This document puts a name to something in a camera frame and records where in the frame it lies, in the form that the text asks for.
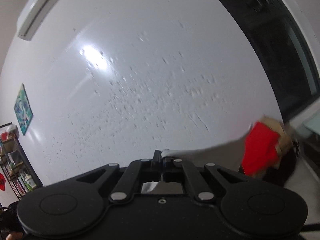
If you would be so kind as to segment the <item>person hand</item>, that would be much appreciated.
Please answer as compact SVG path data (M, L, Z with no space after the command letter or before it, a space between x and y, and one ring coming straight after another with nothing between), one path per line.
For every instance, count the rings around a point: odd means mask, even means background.
M6 240L21 240L22 238L22 232L10 232L6 237Z

